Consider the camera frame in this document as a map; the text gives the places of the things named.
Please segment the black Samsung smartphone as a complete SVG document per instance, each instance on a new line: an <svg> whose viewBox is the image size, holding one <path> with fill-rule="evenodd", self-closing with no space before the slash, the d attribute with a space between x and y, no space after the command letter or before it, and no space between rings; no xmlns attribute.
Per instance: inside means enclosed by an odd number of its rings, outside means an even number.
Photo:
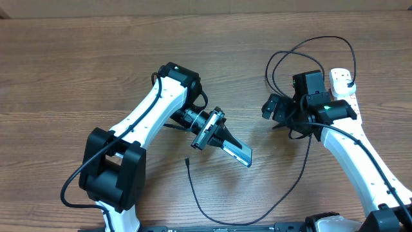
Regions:
<svg viewBox="0 0 412 232"><path fill-rule="evenodd" d="M242 163L242 165L249 168L252 165L252 149L239 139L235 138L235 140L240 144L240 146L225 140L221 148L223 151L227 152L237 161Z"/></svg>

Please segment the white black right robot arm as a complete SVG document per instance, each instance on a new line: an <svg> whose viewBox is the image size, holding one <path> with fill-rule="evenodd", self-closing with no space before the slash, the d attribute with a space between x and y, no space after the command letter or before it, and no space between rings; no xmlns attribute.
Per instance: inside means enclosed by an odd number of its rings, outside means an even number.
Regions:
<svg viewBox="0 0 412 232"><path fill-rule="evenodd" d="M276 224L287 231L411 231L411 190L392 174L362 129L356 85L344 68L329 72L331 90L319 70L292 77L292 98L273 93L262 116L302 136L314 135L344 170L358 194L364 222L335 212L320 213L304 222Z"/></svg>

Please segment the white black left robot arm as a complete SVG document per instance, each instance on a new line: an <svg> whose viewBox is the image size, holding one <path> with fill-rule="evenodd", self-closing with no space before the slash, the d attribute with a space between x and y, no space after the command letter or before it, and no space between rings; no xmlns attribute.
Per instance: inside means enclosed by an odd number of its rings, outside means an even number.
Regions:
<svg viewBox="0 0 412 232"><path fill-rule="evenodd" d="M146 152L168 119L195 134L193 148L215 146L252 164L252 150L231 135L223 111L194 105L205 95L198 73L169 62L152 75L152 84L125 119L108 131L95 128L87 139L79 186L103 212L103 231L139 230L135 203L145 185Z"/></svg>

